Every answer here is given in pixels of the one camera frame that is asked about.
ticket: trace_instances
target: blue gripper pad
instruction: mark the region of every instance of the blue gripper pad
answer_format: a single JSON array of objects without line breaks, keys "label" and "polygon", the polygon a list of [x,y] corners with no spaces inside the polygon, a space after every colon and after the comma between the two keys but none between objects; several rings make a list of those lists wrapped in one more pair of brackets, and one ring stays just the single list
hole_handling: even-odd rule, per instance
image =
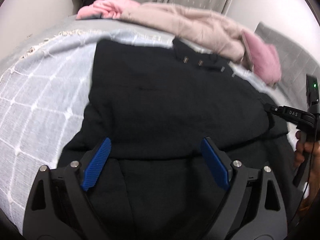
[{"label": "blue gripper pad", "polygon": [[84,179],[81,184],[84,191],[88,191],[90,187],[93,187],[96,184],[102,168],[109,157],[110,151],[111,141],[109,138],[106,138],[100,145],[87,168],[84,170]]},{"label": "blue gripper pad", "polygon": [[227,169],[206,139],[201,141],[200,148],[202,156],[211,171],[214,181],[220,188],[227,191],[230,188]]}]

